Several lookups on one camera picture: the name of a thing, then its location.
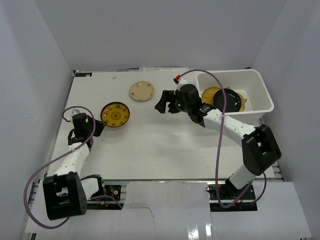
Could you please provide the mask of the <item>brown yellow patterned plate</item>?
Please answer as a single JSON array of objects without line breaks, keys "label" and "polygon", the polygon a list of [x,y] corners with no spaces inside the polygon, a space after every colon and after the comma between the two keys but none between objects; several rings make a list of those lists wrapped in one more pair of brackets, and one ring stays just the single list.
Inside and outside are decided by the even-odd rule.
[{"label": "brown yellow patterned plate", "polygon": [[100,112],[100,119],[109,128],[119,128],[130,118],[130,110],[122,102],[114,101],[105,105]]}]

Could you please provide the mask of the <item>beige round plate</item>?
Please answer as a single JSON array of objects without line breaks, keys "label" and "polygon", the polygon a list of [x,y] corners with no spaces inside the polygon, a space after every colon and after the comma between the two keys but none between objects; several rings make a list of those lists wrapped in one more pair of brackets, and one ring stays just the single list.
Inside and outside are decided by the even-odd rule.
[{"label": "beige round plate", "polygon": [[145,102],[154,96],[155,88],[148,81],[135,82],[129,88],[129,96],[138,102]]}]

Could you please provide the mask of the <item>round bamboo plate green rim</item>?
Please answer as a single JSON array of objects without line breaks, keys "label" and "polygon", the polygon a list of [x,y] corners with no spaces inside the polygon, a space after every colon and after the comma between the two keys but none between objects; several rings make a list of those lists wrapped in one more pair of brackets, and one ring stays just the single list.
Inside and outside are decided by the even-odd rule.
[{"label": "round bamboo plate green rim", "polygon": [[219,87],[212,86],[208,87],[201,94],[201,99],[204,103],[213,105],[214,104],[214,96],[220,90]]}]

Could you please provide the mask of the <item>black round plate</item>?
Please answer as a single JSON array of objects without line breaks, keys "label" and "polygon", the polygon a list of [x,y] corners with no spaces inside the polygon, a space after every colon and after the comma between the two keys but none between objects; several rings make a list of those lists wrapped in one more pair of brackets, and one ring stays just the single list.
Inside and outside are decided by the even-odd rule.
[{"label": "black round plate", "polygon": [[[225,112],[226,113],[242,112],[245,107],[244,98],[239,93],[229,88],[225,88],[224,92],[226,95]],[[224,105],[225,105],[225,98],[224,98],[223,91],[220,89],[213,96],[213,106],[222,112],[224,109]]]}]

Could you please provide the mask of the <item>rectangular bamboo tray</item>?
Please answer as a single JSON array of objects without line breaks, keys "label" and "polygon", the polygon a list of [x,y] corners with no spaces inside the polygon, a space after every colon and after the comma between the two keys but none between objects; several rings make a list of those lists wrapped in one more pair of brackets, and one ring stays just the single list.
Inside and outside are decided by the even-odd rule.
[{"label": "rectangular bamboo tray", "polygon": [[245,104],[247,102],[247,99],[244,97],[241,97],[241,101]]}]

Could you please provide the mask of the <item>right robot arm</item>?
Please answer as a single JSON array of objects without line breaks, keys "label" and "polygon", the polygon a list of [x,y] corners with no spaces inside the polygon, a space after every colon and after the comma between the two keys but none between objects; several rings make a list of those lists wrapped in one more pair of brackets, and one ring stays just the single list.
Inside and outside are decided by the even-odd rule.
[{"label": "right robot arm", "polygon": [[241,147],[243,163],[222,185],[226,195],[233,200],[242,196],[247,185],[282,156],[269,126],[253,126],[223,115],[216,106],[202,102],[193,84],[183,84],[176,90],[163,90],[154,108],[161,114],[187,113],[194,123],[222,131],[223,136]]}]

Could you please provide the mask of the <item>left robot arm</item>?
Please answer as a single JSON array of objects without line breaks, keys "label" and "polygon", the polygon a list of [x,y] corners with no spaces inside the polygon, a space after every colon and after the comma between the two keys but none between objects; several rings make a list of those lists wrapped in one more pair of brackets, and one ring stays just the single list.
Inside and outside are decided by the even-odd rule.
[{"label": "left robot arm", "polygon": [[73,129],[67,137],[68,154],[58,170],[42,182],[47,217],[50,220],[84,215],[87,201],[93,197],[99,200],[105,196],[106,187],[99,174],[80,178],[85,160],[91,153],[94,139],[105,127],[104,122],[74,108],[71,112]]}]

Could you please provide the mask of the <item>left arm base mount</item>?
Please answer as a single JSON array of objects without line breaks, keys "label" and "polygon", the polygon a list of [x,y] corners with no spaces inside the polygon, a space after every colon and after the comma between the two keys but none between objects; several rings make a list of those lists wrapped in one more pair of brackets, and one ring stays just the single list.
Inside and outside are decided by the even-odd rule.
[{"label": "left arm base mount", "polygon": [[121,185],[105,185],[102,190],[94,193],[87,202],[88,210],[121,210],[123,200]]}]

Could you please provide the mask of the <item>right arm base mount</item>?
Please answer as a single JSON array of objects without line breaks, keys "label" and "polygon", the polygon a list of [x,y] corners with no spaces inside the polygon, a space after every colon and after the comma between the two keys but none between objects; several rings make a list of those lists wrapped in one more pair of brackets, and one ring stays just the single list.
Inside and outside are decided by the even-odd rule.
[{"label": "right arm base mount", "polygon": [[[241,194],[242,188],[240,191],[234,193],[228,191],[224,184],[219,186],[219,196],[220,200],[224,205],[228,205],[232,203],[238,195]],[[257,204],[252,203],[256,200],[256,194],[253,186],[251,185],[249,189],[245,192],[245,194],[235,203],[233,206],[229,208],[222,208],[219,205],[216,187],[214,184],[210,184],[205,188],[205,191],[209,195],[209,205],[211,213],[222,213],[222,212],[256,212],[258,210]]]}]

